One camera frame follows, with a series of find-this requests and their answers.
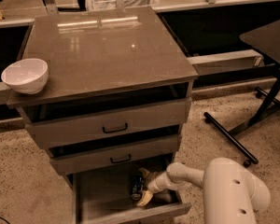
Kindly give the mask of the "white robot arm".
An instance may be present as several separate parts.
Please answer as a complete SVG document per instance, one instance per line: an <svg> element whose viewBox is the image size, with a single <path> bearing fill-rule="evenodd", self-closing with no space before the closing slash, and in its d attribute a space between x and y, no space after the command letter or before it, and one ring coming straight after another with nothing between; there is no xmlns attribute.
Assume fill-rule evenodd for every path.
<svg viewBox="0 0 280 224"><path fill-rule="evenodd" d="M137 205L143 207L153 195L166 189L181 190L194 185L203 190L204 224L257 224L255 214L268 209L271 193L265 183L244 166L227 158L216 158L205 170L173 162L162 172L142 168L144 189Z"/></svg>

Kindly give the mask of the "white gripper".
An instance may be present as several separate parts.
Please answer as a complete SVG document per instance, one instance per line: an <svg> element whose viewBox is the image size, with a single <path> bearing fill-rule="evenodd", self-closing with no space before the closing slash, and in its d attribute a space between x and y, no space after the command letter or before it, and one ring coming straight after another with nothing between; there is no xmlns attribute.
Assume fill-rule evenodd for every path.
<svg viewBox="0 0 280 224"><path fill-rule="evenodd" d="M166 172L150 172L146 168L140 168L139 172L147 182L147 189L143 192L138 207L146 206L153 198L153 193L159 193L169 189L173 183Z"/></svg>

